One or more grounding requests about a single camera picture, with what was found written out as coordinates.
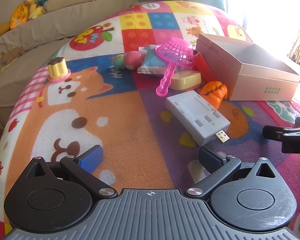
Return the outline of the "grey USB card reader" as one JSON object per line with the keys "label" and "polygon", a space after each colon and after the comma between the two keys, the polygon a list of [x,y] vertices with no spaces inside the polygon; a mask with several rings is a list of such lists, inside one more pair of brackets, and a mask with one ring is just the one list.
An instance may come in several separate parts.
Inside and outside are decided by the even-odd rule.
{"label": "grey USB card reader", "polygon": [[199,146],[216,138],[222,143],[230,139],[226,134],[230,121],[194,90],[166,98],[166,108]]}

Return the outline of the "orange pumpkin toy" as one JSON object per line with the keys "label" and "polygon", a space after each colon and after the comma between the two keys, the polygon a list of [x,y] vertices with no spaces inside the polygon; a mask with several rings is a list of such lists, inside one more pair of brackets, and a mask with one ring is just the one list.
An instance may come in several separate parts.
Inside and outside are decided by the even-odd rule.
{"label": "orange pumpkin toy", "polygon": [[222,100],[228,96],[228,89],[220,81],[211,81],[198,89],[198,93],[215,109],[219,109]]}

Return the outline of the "red plastic lid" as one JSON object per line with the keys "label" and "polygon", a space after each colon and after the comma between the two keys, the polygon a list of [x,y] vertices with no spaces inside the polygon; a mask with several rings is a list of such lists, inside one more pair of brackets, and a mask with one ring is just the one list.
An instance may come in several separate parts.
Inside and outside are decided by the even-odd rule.
{"label": "red plastic lid", "polygon": [[200,53],[193,56],[194,64],[206,83],[216,81],[216,77]]}

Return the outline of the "yellow toy camera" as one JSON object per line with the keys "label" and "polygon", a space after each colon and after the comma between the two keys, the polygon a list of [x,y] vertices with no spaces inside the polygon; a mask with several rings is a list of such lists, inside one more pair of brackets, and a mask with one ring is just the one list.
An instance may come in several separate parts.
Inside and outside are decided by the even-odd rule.
{"label": "yellow toy camera", "polygon": [[187,90],[197,87],[202,82],[200,72],[194,70],[186,70],[177,72],[171,79],[170,88],[173,90]]}

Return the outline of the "pink and green doll toy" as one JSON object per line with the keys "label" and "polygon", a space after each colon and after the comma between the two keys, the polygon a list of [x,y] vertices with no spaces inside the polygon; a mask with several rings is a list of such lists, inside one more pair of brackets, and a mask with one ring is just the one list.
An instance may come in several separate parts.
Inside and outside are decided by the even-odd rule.
{"label": "pink and green doll toy", "polygon": [[120,54],[114,57],[113,66],[115,69],[138,69],[145,59],[145,54],[140,51],[130,51],[126,54]]}

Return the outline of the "blue tissue pack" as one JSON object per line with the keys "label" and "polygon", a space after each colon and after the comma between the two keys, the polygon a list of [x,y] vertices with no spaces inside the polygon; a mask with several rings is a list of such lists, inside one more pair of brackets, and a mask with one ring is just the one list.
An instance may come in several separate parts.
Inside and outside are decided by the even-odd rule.
{"label": "blue tissue pack", "polygon": [[164,75],[168,62],[161,59],[155,52],[157,45],[150,44],[140,50],[145,55],[143,63],[137,69],[138,74]]}

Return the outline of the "pink plastic strainer toy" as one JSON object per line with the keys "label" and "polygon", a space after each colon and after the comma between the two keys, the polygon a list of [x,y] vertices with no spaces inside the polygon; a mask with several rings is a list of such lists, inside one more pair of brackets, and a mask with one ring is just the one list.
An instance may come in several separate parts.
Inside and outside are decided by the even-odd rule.
{"label": "pink plastic strainer toy", "polygon": [[186,68],[194,66],[192,44],[181,38],[172,37],[158,45],[155,48],[155,53],[168,63],[164,76],[160,80],[160,85],[156,88],[157,96],[164,97],[168,93],[177,65]]}

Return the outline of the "pink cardboard box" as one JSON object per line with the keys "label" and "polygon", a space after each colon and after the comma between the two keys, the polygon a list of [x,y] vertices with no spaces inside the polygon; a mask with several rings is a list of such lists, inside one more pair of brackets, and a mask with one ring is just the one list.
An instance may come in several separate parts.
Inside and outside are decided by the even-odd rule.
{"label": "pink cardboard box", "polygon": [[231,101],[290,101],[299,85],[297,72],[253,42],[203,34],[196,51]]}

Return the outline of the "colourful cartoon play mat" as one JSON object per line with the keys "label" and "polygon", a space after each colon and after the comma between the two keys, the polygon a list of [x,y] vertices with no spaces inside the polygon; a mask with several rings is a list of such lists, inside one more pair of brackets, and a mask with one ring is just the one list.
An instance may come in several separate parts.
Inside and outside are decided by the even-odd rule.
{"label": "colourful cartoon play mat", "polygon": [[[209,172],[199,146],[157,96],[164,75],[115,69],[114,57],[169,38],[200,35],[252,42],[229,16],[209,5],[142,3],[75,36],[54,56],[71,75],[51,83],[40,68],[21,94],[0,141],[0,239],[300,239],[300,153],[282,153],[264,126],[300,127],[300,80],[290,101],[231,101],[222,143],[206,147],[242,162],[207,200],[185,191]],[[296,64],[285,62],[300,78]],[[95,145],[102,163],[92,175],[117,191],[93,199],[71,182],[60,160]]]}

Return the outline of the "beige sofa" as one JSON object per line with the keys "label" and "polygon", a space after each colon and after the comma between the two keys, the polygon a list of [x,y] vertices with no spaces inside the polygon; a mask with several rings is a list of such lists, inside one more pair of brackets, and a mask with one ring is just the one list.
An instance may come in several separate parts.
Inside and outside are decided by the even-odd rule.
{"label": "beige sofa", "polygon": [[[98,0],[65,7],[13,29],[0,36],[0,130],[7,124],[13,107],[29,80],[57,49],[70,38],[113,16],[138,0]],[[1,53],[23,47],[24,55],[9,64]]]}

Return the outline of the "small brown plush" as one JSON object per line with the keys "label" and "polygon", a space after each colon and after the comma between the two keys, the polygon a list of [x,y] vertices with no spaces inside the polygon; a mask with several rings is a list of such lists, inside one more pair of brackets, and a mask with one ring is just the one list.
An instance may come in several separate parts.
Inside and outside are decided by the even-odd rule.
{"label": "small brown plush", "polygon": [[1,53],[1,61],[4,64],[11,63],[14,59],[17,59],[24,55],[25,49],[21,47],[14,47],[11,51],[8,51],[6,53]]}

